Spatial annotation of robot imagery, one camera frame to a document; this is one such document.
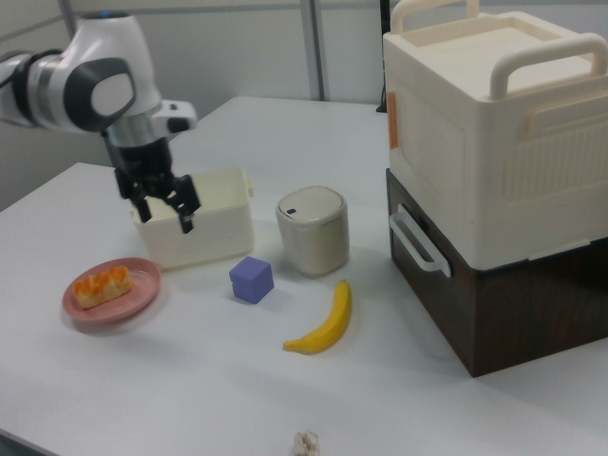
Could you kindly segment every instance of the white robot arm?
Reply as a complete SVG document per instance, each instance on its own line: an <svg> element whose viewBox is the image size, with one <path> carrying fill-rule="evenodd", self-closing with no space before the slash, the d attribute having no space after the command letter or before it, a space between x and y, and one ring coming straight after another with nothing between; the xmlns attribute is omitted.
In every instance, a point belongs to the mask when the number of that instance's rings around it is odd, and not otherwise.
<svg viewBox="0 0 608 456"><path fill-rule="evenodd" d="M84 16L65 51L16 51L0 58L0 120L57 131L103 132L113 150L121 196L143 222L146 196L180 217L184 233L200 207L189 176L171 172L166 137L197 124L193 106L163 100L136 19L124 13Z"/></svg>

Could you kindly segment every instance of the wooden box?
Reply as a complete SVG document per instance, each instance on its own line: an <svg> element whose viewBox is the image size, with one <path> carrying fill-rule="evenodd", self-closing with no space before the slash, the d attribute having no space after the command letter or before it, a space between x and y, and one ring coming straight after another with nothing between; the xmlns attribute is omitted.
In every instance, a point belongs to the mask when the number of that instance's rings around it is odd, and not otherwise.
<svg viewBox="0 0 608 456"><path fill-rule="evenodd" d="M387 190L389 215L403 205L449 264L450 277L423 271L390 232L393 261L472 376L608 336L607 238L562 254L476 271L390 170Z"/></svg>

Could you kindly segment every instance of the purple cube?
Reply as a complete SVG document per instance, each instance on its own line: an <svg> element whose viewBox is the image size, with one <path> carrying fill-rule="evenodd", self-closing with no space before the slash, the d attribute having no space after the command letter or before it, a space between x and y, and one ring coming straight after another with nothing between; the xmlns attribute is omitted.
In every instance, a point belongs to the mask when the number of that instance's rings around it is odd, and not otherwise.
<svg viewBox="0 0 608 456"><path fill-rule="evenodd" d="M235 296L252 304L275 287L270 263L251 256L246 256L229 274Z"/></svg>

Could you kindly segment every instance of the yellow banana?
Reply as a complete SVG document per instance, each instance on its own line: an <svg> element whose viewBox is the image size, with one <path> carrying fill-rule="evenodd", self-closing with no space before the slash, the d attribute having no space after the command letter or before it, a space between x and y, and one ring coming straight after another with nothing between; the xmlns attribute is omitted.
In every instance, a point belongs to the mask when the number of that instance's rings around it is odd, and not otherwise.
<svg viewBox="0 0 608 456"><path fill-rule="evenodd" d="M313 354L335 344L349 326L352 313L351 287L340 280L333 291L333 306L327 320L316 330L296 340L283 342L283 350Z"/></svg>

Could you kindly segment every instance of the pink plate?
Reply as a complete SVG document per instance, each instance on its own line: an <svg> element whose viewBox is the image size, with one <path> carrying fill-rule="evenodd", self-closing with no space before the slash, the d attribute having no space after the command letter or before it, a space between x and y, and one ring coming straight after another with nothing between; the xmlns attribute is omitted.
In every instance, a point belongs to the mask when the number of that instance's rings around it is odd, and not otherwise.
<svg viewBox="0 0 608 456"><path fill-rule="evenodd" d="M133 284L126 294L91 309L83 309L72 292L76 280L107 271L114 266L126 266ZM148 304L161 287L161 268L144 258L119 258L98 264L84 271L67 286L64 292L64 311L74 320L90 323L110 323L126 318Z"/></svg>

